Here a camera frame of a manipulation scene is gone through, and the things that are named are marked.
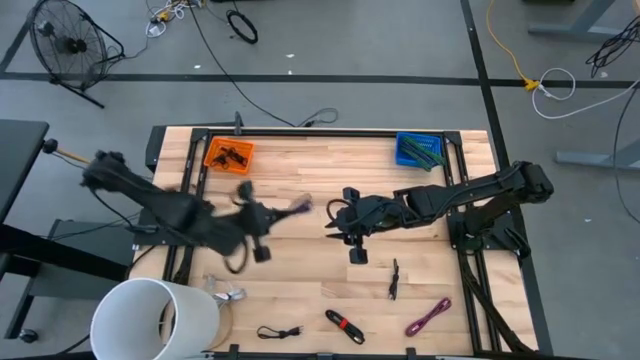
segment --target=table leg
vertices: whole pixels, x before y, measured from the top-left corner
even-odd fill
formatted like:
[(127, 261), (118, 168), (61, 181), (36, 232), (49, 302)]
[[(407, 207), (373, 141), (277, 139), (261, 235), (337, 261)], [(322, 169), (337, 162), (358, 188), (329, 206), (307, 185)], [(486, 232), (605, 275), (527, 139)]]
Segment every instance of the table leg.
[(541, 35), (569, 36), (575, 40), (605, 41), (618, 34), (620, 29), (594, 26), (615, 0), (593, 0), (571, 25), (533, 23), (529, 33)]
[[(613, 167), (613, 155), (607, 154), (558, 151), (555, 160), (559, 164)], [(640, 139), (618, 150), (616, 162), (619, 169), (640, 170)]]

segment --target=yellow cable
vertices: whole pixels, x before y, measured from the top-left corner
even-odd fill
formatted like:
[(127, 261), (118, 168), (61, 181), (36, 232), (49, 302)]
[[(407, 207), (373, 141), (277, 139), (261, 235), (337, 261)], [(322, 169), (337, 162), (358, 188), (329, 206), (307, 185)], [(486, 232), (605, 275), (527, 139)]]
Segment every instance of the yellow cable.
[(540, 82), (536, 81), (536, 80), (532, 80), (529, 79), (528, 77), (526, 77), (522, 71), (520, 70), (520, 66), (518, 65), (518, 60), (516, 59), (516, 56), (513, 54), (513, 52), (511, 52), (511, 50), (509, 50), (506, 46), (504, 46), (500, 40), (498, 40), (498, 38), (496, 37), (496, 34), (493, 33), (493, 30), (491, 29), (491, 10), (493, 9), (493, 3), (495, 2), (495, 0), (491, 0), (491, 3), (489, 4), (489, 7), (487, 8), (487, 30), (489, 30), (489, 34), (491, 34), (491, 37), (493, 38), (493, 41), (496, 42), (496, 44), (498, 44), (498, 46), (500, 46), (502, 48), (502, 50), (504, 50), (507, 54), (509, 54), (511, 56), (511, 59), (513, 59), (513, 64), (516, 67), (516, 71), (518, 72), (518, 75), (520, 75), (520, 78), (522, 78), (522, 80), (524, 80), (524, 88), (527, 89), (527, 91), (532, 91), (534, 89), (536, 89), (539, 85)]

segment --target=orange basket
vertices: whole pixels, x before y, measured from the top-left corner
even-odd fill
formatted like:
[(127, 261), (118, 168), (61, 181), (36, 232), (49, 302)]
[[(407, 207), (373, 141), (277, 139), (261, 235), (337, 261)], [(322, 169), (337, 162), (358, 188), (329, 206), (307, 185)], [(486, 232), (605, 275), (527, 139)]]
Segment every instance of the orange basket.
[[(246, 158), (246, 164), (243, 165), (229, 156), (232, 152)], [(204, 158), (204, 165), (218, 171), (245, 175), (249, 172), (251, 158), (253, 158), (252, 143), (225, 138), (213, 138), (211, 145), (209, 145), (207, 156)]]

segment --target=white cable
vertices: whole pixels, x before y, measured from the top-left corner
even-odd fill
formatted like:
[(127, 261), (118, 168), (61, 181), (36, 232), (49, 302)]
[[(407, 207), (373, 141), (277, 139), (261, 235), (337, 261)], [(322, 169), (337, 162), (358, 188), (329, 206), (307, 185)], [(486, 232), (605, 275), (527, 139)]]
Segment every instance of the white cable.
[[(544, 78), (553, 71), (561, 71), (567, 75), (569, 75), (569, 77), (571, 78), (571, 92), (569, 93), (569, 95), (565, 96), (565, 97), (559, 97), (556, 95), (553, 95), (552, 93), (550, 93), (549, 91), (547, 91), (547, 89), (542, 85)], [(593, 109), (594, 107), (606, 104), (610, 101), (613, 101), (621, 96), (624, 96), (626, 93), (628, 93), (629, 91), (631, 91), (636, 85), (638, 85), (638, 83), (640, 82), (640, 78), (636, 81), (633, 82), (633, 84), (631, 84), (631, 86), (629, 86), (626, 90), (624, 90), (623, 92), (619, 93), (616, 96), (613, 96), (609, 99), (597, 102), (595, 104), (591, 104), (587, 107), (584, 107), (582, 109), (578, 109), (575, 111), (572, 111), (570, 113), (567, 114), (563, 114), (563, 115), (555, 115), (555, 116), (550, 116), (550, 115), (545, 115), (543, 113), (540, 112), (540, 110), (538, 110), (538, 105), (536, 105), (536, 92), (538, 90), (542, 91), (544, 93), (544, 96), (557, 100), (557, 101), (565, 101), (568, 100), (569, 98), (571, 98), (573, 96), (573, 93), (576, 91), (576, 78), (567, 70), (562, 69), (562, 68), (552, 68), (549, 69), (547, 71), (544, 72), (544, 74), (542, 74), (542, 76), (540, 77), (540, 85), (538, 85), (537, 88), (535, 88), (533, 90), (533, 93), (531, 94), (531, 103), (533, 104), (533, 109), (536, 111), (536, 113), (538, 113), (538, 115), (542, 116), (543, 118), (547, 119), (547, 120), (558, 120), (558, 119), (564, 119), (564, 118), (568, 118), (569, 116), (573, 116), (575, 114), (581, 113), (583, 111), (589, 110), (589, 109)]]
[[(163, 8), (160, 8), (153, 12), (151, 19), (147, 22), (147, 27), (145, 29), (145, 34), (147, 37), (156, 38), (164, 34), (167, 30), (167, 23), (164, 21), (158, 21), (156, 24), (152, 23), (153, 19), (156, 19), (159, 14), (168, 11), (170, 14), (173, 14), (174, 17), (179, 20), (184, 19), (184, 9), (188, 7), (193, 7), (195, 5), (187, 5), (185, 2), (191, 0), (167, 0), (166, 5)], [(151, 31), (153, 27), (157, 27), (157, 31)]]

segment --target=black table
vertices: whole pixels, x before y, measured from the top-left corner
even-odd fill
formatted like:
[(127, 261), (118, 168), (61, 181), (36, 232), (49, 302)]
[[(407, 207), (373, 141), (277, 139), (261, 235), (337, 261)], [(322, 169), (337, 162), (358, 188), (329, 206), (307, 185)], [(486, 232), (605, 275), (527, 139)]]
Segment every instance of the black table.
[[(3, 170), (0, 176), (0, 281), (6, 273), (30, 278), (4, 334), (5, 339), (18, 337), (35, 296), (99, 299), (105, 289), (108, 291), (114, 282), (124, 279), (133, 255), (133, 235), (123, 228), (50, 240), (61, 233), (74, 233), (101, 224), (58, 220), (49, 239), (4, 224), (42, 148), (48, 128), (45, 122), (0, 120), (0, 167)], [(130, 236), (129, 245), (126, 241), (111, 241), (123, 240), (126, 235)], [(100, 279), (82, 283), (83, 276)], [(104, 286), (105, 281), (111, 286)]]

